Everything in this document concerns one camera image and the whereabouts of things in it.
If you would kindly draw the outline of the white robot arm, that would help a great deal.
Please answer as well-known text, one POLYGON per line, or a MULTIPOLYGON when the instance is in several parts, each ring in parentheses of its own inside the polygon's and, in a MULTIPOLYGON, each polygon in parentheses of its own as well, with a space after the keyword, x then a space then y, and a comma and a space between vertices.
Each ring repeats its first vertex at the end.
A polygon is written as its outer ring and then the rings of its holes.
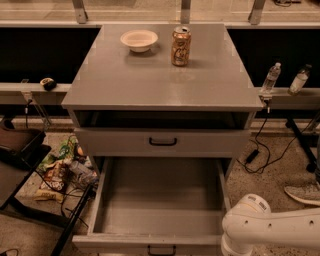
POLYGON ((320 249, 320 209, 272 213, 266 200, 247 194, 222 220, 224 256, 251 256, 256 244, 320 249))

